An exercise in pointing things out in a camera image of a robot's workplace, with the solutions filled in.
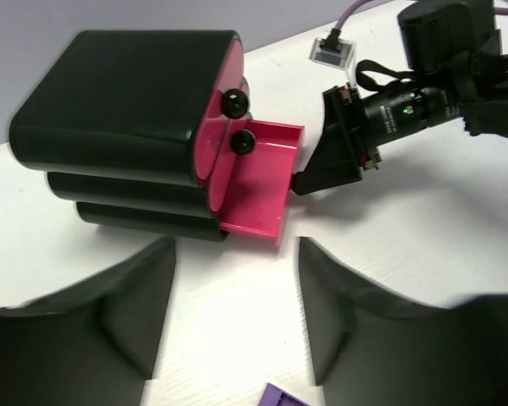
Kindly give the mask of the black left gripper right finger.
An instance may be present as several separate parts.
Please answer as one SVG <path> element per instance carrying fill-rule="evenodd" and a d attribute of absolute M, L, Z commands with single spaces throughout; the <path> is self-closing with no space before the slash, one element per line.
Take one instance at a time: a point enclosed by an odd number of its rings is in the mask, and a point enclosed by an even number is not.
<path fill-rule="evenodd" d="M 508 405 L 508 294 L 419 303 L 298 241 L 312 372 L 328 405 Z"/>

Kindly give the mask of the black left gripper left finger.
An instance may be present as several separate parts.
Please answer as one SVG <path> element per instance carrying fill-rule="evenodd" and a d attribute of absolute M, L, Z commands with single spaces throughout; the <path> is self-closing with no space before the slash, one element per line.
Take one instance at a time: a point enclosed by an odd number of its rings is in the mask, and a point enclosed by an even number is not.
<path fill-rule="evenodd" d="M 16 308 L 0 308 L 0 405 L 138 405 L 153 377 L 176 264 L 163 237 Z"/>

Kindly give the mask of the pink top drawer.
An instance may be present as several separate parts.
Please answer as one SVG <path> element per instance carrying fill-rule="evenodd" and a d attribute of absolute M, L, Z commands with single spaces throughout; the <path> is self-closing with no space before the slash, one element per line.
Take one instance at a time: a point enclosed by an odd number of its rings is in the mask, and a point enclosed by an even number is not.
<path fill-rule="evenodd" d="M 196 132 L 194 169 L 198 179 L 205 180 L 209 177 L 229 123 L 229 119 L 222 112 L 222 95 L 240 86 L 243 71 L 243 46 L 239 39 L 234 39 L 224 57 L 207 109 Z"/>

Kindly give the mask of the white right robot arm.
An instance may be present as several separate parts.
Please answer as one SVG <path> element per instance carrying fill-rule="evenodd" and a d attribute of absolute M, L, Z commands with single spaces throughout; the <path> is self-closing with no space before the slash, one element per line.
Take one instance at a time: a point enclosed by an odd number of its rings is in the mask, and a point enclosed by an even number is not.
<path fill-rule="evenodd" d="M 490 1 L 418 1 L 397 17 L 408 62 L 394 71 L 357 63 L 323 93 L 319 142 L 291 188 L 298 195 L 355 183 L 378 167 L 379 147 L 461 118 L 472 136 L 508 138 L 508 54 Z"/>

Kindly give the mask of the purple curved lego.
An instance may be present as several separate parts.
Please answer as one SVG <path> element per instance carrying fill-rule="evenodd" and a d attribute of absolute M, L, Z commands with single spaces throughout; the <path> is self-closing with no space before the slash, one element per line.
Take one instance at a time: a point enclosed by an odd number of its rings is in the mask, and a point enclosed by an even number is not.
<path fill-rule="evenodd" d="M 258 406 L 308 406 L 299 398 L 291 395 L 280 387 L 268 382 L 263 390 Z"/>

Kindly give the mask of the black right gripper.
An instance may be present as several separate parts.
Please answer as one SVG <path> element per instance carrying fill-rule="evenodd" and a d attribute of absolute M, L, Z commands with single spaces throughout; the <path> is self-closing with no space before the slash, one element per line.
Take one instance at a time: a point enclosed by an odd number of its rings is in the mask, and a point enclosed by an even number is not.
<path fill-rule="evenodd" d="M 411 82 L 364 99 L 349 86 L 323 93 L 323 130 L 305 168 L 295 173 L 296 195 L 353 184 L 378 168 L 378 148 L 460 117 L 452 91 Z"/>

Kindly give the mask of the pink bottom drawer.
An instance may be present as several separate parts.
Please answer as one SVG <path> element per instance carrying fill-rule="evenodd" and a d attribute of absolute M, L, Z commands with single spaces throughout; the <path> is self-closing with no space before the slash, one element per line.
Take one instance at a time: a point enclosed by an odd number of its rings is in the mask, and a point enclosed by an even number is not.
<path fill-rule="evenodd" d="M 246 122 L 245 131 L 255 141 L 249 153 L 235 158 L 218 214 L 220 227 L 278 246 L 304 128 L 252 119 Z"/>

